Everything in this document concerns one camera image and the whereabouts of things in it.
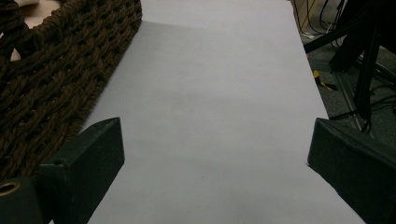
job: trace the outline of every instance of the tripod leg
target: tripod leg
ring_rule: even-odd
[[[332,41],[349,34],[355,29],[361,26],[361,21],[350,22],[344,26],[338,27],[335,31],[332,31],[326,35],[321,36],[320,38],[304,44],[305,53],[309,53],[315,49],[318,49],[324,45],[331,43]]]
[[[358,84],[353,98],[353,101],[358,108],[359,114],[363,119],[368,119],[371,116],[370,83],[373,78],[379,45],[380,33],[378,31],[378,27],[375,25],[371,34],[369,35],[366,49],[364,51],[361,72],[359,73]]]
[[[329,62],[330,68],[334,72],[345,72],[364,52],[368,36],[370,34],[361,27],[359,30],[346,36],[342,46],[335,52]]]

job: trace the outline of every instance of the white backdrop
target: white backdrop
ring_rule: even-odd
[[[142,0],[86,126],[126,163],[90,223],[363,223],[306,165],[327,118],[289,1]]]

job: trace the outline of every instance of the wire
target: wire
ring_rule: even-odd
[[[329,33],[330,28],[332,28],[332,23],[330,23],[329,27],[327,27],[326,34]]]
[[[295,0],[292,0],[292,1],[293,1],[293,4],[294,4],[294,8],[296,9],[296,17],[297,17],[298,28],[299,28],[300,32],[301,32],[303,35],[311,35],[311,34],[307,34],[306,32],[303,31],[303,28],[301,27],[301,24],[300,24],[300,17],[299,17],[299,15],[298,15],[298,10],[297,10],[296,1],[295,1]]]
[[[375,105],[386,104],[386,103],[388,103],[388,104],[396,103],[396,101],[386,102],[388,99],[391,99],[391,98],[396,98],[396,95],[387,96],[387,97],[385,97],[385,98],[383,98],[381,100],[378,100],[378,101],[376,101],[374,103],[371,103],[370,107],[374,107]],[[387,106],[391,106],[391,105],[382,106],[380,108],[372,109],[371,111],[377,111],[377,110],[385,108]],[[352,111],[349,111],[349,112],[346,112],[346,113],[343,113],[343,114],[339,114],[339,115],[336,115],[336,116],[333,116],[333,117],[329,117],[329,119],[331,119],[331,120],[346,119],[347,117],[355,115],[357,113],[359,113],[358,109],[352,110]]]
[[[323,17],[324,8],[327,6],[327,3],[328,3],[328,2],[329,2],[329,0],[326,0],[326,1],[324,2],[324,5],[323,5],[322,10],[320,11],[320,15],[319,15],[320,26],[321,26],[323,29],[325,29],[325,30],[326,30],[326,27],[323,26],[323,23],[326,23],[327,25],[329,25],[329,23],[327,23],[326,21],[324,21],[324,20],[322,19],[322,17]]]
[[[317,32],[318,34],[321,34],[321,35],[324,35],[322,32],[319,32],[319,31],[317,31],[313,26],[312,26],[312,24],[311,24],[311,19],[309,19],[309,12],[311,12],[311,10],[309,10],[309,0],[306,0],[306,17],[308,18],[308,24],[309,24],[309,27],[311,27],[311,29],[313,30],[313,31],[315,31],[315,32]]]
[[[379,86],[372,88],[372,91],[376,91],[379,89],[385,89],[385,88],[395,90],[396,87],[393,84],[383,84],[383,85],[379,85]]]
[[[367,128],[369,128],[367,131],[367,133],[369,133],[371,131],[371,117],[369,117],[364,123],[363,127],[361,128],[361,133],[365,133]]]
[[[340,1],[340,4],[339,4],[338,7],[337,7],[337,14],[335,15],[334,21],[332,22],[332,29],[331,29],[332,31],[334,31],[334,30],[336,29],[337,23],[338,23],[338,21],[339,21],[340,18],[341,18],[341,15],[342,15],[342,12],[343,12],[344,4],[345,4],[345,0],[341,0],[341,1]],[[341,45],[343,44],[343,39],[341,38],[341,45],[338,43],[338,39],[334,40],[333,42],[331,42],[332,48],[333,48],[335,51],[337,51],[337,50],[341,47]]]

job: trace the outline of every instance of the woven basket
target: woven basket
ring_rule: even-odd
[[[78,133],[141,18],[139,0],[65,0],[29,29],[0,1],[0,181],[34,176]]]

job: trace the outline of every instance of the metal grommet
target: metal grommet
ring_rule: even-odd
[[[0,197],[6,196],[21,187],[20,182],[8,182],[0,185]]]

